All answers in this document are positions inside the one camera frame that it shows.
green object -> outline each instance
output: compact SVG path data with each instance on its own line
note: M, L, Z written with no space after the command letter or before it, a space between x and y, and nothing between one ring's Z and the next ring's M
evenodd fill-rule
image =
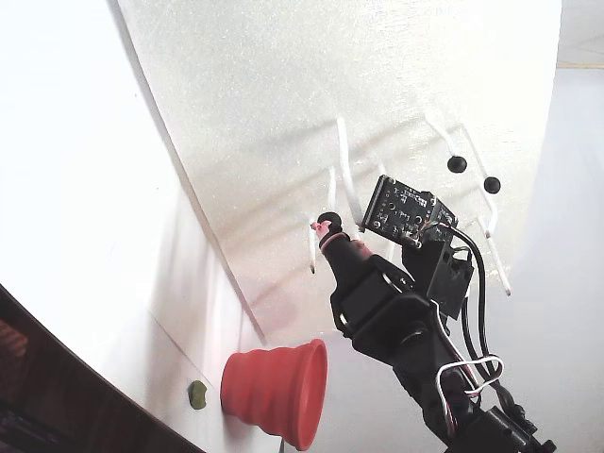
M189 386L189 402L193 409L206 407L206 390L208 387L201 380L194 380Z

white ceiling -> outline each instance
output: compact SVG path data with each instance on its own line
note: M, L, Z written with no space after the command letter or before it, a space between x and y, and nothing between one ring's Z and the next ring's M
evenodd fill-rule
M558 61L604 63L602 0L562 0Z

orange-red rubber cup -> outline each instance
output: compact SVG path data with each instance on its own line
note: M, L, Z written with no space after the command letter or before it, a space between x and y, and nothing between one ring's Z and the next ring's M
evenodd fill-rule
M327 383L322 340L270 351L236 353L220 387L223 411L308 450L321 419Z

circuit board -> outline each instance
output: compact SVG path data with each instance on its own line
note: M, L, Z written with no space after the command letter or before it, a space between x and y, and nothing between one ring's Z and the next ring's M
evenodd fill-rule
M408 234L416 233L428 222L439 221L457 226L457 217L430 192L415 189L382 175L363 218L363 226L395 243L403 243ZM450 241L451 233L434 227L424 240Z

robotic arm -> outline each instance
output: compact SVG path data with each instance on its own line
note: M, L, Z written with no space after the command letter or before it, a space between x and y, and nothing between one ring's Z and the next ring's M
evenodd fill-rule
M407 273L351 241L338 214L319 216L312 227L337 283L330 299L334 323L357 351L393 367L422 408L426 426L447 445L445 453L551 453L556 446L533 437L537 428L498 380L503 361L489 353L484 335L484 264L476 244L456 225L457 218L431 193L382 176L363 226L401 244ZM465 246L453 247L453 237ZM467 322L473 257L482 357ZM451 343L446 327L460 313L470 361ZM501 409L480 407L480 392L488 385Z

